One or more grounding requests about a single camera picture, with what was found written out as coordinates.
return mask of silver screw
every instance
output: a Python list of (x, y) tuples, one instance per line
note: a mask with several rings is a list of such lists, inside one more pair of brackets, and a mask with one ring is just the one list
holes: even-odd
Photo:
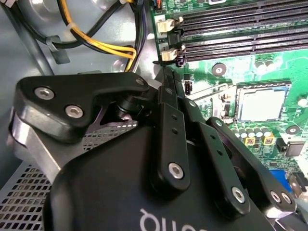
[(166, 88), (166, 92), (168, 92), (168, 94), (172, 95), (172, 90), (170, 88)]
[(194, 101), (192, 101), (192, 100), (189, 100), (189, 104), (190, 104), (191, 106), (193, 106), (193, 107), (196, 106), (196, 103), (195, 103)]
[(54, 98), (54, 93), (49, 88), (36, 88), (34, 93), (42, 100), (51, 100)]
[(83, 111), (80, 107), (75, 105), (69, 105), (65, 109), (66, 114), (72, 118), (81, 118), (83, 116)]
[(140, 85), (144, 85), (144, 82), (141, 79), (136, 79), (136, 82)]
[(235, 199), (238, 202), (240, 202), (241, 204), (244, 204), (245, 203), (245, 196), (244, 196), (243, 192), (236, 187), (233, 187), (231, 190), (232, 190), (232, 194), (235, 197)]
[(184, 177), (183, 169), (176, 163), (169, 164), (169, 172), (175, 179), (182, 179)]
[(292, 204), (292, 201), (291, 201), (291, 199), (288, 197), (287, 194), (285, 194), (285, 193), (283, 192), (283, 193), (281, 193), (281, 195), (282, 195), (282, 197), (284, 198), (284, 200), (285, 200), (287, 203)]
[(275, 193), (274, 191), (270, 191), (270, 194), (271, 194), (271, 196), (274, 198), (274, 200), (275, 200), (277, 203), (281, 203), (281, 199), (280, 199), (280, 197), (277, 195), (277, 193)]
[(218, 126), (222, 127), (222, 123), (219, 120), (216, 120), (215, 122)]

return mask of ram slot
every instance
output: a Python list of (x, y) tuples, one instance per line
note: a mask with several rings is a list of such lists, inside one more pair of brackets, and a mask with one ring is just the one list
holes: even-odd
[(294, 35), (298, 33), (305, 33), (308, 32), (308, 27), (297, 27), (294, 29), (287, 29), (287, 30), (273, 30), (268, 31), (267, 33), (241, 33), (239, 36), (231, 37), (230, 36), (220, 36), (220, 37), (211, 37), (207, 38), (206, 41), (200, 42), (188, 42), (183, 43), (186, 47), (186, 50), (190, 48), (202, 48), (203, 46), (211, 45), (211, 44), (221, 44), (227, 42), (237, 42), (237, 41), (245, 41), (245, 40), (257, 40), (260, 38), (270, 38), (275, 36), (285, 36), (285, 35)]
[(297, 44), (298, 42), (302, 42), (303, 39), (308, 39), (308, 33), (299, 33), (296, 35), (289, 35), (289, 36), (279, 36), (279, 37), (272, 37), (272, 38), (252, 38), (250, 40), (242, 40), (238, 42), (223, 42), (219, 43), (219, 41), (215, 40), (214, 44), (211, 45), (204, 45), (204, 46), (197, 46), (197, 47), (186, 47), (186, 54), (194, 53), (194, 52), (202, 52), (202, 51), (211, 51), (211, 50), (222, 50), (222, 49), (230, 49), (230, 48), (237, 48), (237, 47), (245, 47), (245, 49), (251, 50), (252, 47), (258, 45), (256, 48), (261, 49), (262, 45), (267, 46), (280, 46), (279, 42), (287, 42)]
[(215, 25), (211, 25), (211, 27), (214, 28), (203, 27), (203, 29), (184, 31), (183, 36), (188, 37), (197, 35), (199, 36), (216, 35), (216, 34), (230, 33), (237, 30), (245, 30), (253, 27), (259, 27), (260, 29), (262, 29), (261, 27), (266, 27), (266, 26), (271, 26), (271, 27), (295, 26), (297, 23), (299, 24), (303, 23), (303, 21), (308, 23), (308, 14), (284, 17), (281, 19), (269, 19), (261, 22), (237, 23), (232, 26), (220, 26), (219, 24), (218, 25), (216, 24), (216, 27), (214, 27)]
[[(295, 10), (298, 8), (305, 8), (308, 7), (308, 1), (302, 2), (297, 1), (294, 3), (287, 3), (287, 4), (281, 4), (281, 5), (274, 5), (269, 7), (263, 7), (262, 9), (256, 8), (256, 9), (248, 9), (248, 10), (239, 10), (235, 12), (228, 12), (224, 14), (215, 14), (215, 15), (205, 15), (205, 16), (196, 16), (192, 18), (184, 18), (183, 26), (193, 25), (193, 24), (199, 24), (199, 23), (206, 23), (206, 22), (213, 22), (218, 20), (223, 20), (223, 22), (228, 22), (230, 19), (233, 18), (239, 18), (243, 17), (243, 15), (248, 16), (248, 20), (258, 20), (260, 14), (266, 14), (266, 13), (273, 13), (273, 12), (279, 12), (279, 11), (289, 11), (289, 10)], [(301, 13), (300, 9), (297, 10), (294, 13)]]
[(203, 54), (199, 54), (200, 56), (195, 56), (196, 54), (195, 55), (188, 54), (184, 58), (184, 61), (189, 63), (189, 62), (211, 60), (211, 59), (220, 59), (220, 58), (238, 57), (238, 56), (245, 56), (245, 55), (256, 55), (256, 54), (308, 49), (308, 40), (304, 42), (298, 42), (298, 43), (294, 42), (292, 44), (289, 44), (289, 43), (285, 43), (285, 44), (287, 45), (282, 46), (282, 43), (281, 43), (279, 47), (264, 48), (264, 49), (254, 50), (254, 51), (253, 50), (245, 51), (245, 48), (241, 48), (241, 49), (232, 49), (232, 50), (230, 49), (229, 52), (226, 52), (226, 51), (211, 51), (211, 52), (206, 52), (206, 53), (204, 52)]

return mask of cable bundle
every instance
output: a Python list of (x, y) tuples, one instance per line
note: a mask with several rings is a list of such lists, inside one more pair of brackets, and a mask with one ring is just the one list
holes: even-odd
[[(136, 6), (133, 3), (133, 0), (126, 0), (130, 3), (132, 10), (135, 15), (135, 23), (136, 23), (136, 41), (135, 47), (131, 46), (116, 46), (107, 43), (103, 43), (92, 39), (96, 32), (103, 26), (103, 24), (110, 18), (110, 16), (116, 12), (117, 10), (123, 7), (123, 4), (120, 1), (115, 2), (106, 13), (98, 20), (98, 22), (89, 30), (87, 34), (80, 31), (78, 26), (73, 22), (68, 6), (66, 4), (66, 0), (57, 0), (61, 17), (66, 24), (66, 26), (70, 29), (73, 36), (76, 38), (76, 41), (73, 42), (64, 42), (64, 43), (56, 43), (52, 42), (53, 45), (57, 49), (71, 49), (80, 46), (81, 44), (101, 53), (106, 54), (114, 54), (121, 57), (128, 58), (128, 63), (126, 65), (125, 71), (135, 71), (136, 64), (140, 58), (140, 53), (144, 47), (146, 36), (147, 36), (147, 25), (146, 25), (146, 15), (145, 8), (143, 4), (140, 6)], [(30, 26), (25, 17), (23, 16), (20, 8), (17, 4), (15, 4), (12, 8), (13, 15), (23, 24), (23, 26), (29, 31), (29, 33), (38, 41), (47, 44), (47, 36), (44, 36), (37, 32), (32, 26)]]

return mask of yellow wire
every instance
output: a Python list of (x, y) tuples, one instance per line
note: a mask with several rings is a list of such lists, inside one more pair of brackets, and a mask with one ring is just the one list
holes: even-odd
[[(66, 0), (61, 0), (61, 4), (62, 4), (63, 10), (64, 10), (64, 14), (65, 14), (67, 22), (69, 24), (72, 24), (72, 29), (79, 36), (81, 36), (88, 43), (92, 44), (93, 46), (95, 46), (95, 47), (97, 47), (97, 48), (99, 48), (99, 49), (101, 49), (103, 51), (106, 51), (108, 53), (115, 54), (115, 55), (118, 55), (118, 56), (130, 59), (130, 61), (129, 61), (128, 65), (127, 65), (127, 68), (125, 70), (125, 71), (129, 71), (129, 69), (131, 68), (132, 63), (133, 63), (133, 61), (134, 61), (134, 59), (136, 58), (136, 55), (137, 55), (137, 52), (136, 52), (136, 50), (134, 48), (110, 45), (110, 44), (103, 43), (103, 42), (100, 42), (100, 41), (97, 41), (95, 39), (92, 39), (92, 38), (88, 37), (86, 34), (84, 34), (82, 31), (80, 31), (75, 24), (73, 24), (73, 20), (72, 20), (72, 18), (70, 16), (70, 13), (69, 13), (69, 10), (68, 10), (68, 6), (66, 4)], [(123, 53), (123, 52), (119, 52), (119, 51), (128, 51), (128, 52), (131, 52), (132, 55), (131, 54), (127, 54), (127, 53)]]

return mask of white connector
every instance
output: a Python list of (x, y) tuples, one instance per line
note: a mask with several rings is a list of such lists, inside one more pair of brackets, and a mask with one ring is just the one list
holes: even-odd
[(162, 61), (171, 61), (171, 60), (175, 60), (175, 58), (178, 55), (178, 50), (171, 48), (168, 51), (162, 51), (161, 52), (162, 55)]
[(208, 0), (208, 4), (215, 5), (220, 3), (225, 3), (227, 0)]
[(12, 7), (13, 4), (16, 2), (17, 0), (0, 0), (0, 2), (4, 3), (7, 7)]
[[(178, 21), (181, 23), (183, 22), (183, 17), (179, 17)], [(168, 31), (171, 31), (174, 29), (175, 27), (175, 22), (176, 20), (172, 19), (172, 18), (169, 18), (165, 21), (161, 21), (161, 22), (158, 22), (157, 23), (157, 31), (159, 33), (166, 33)]]

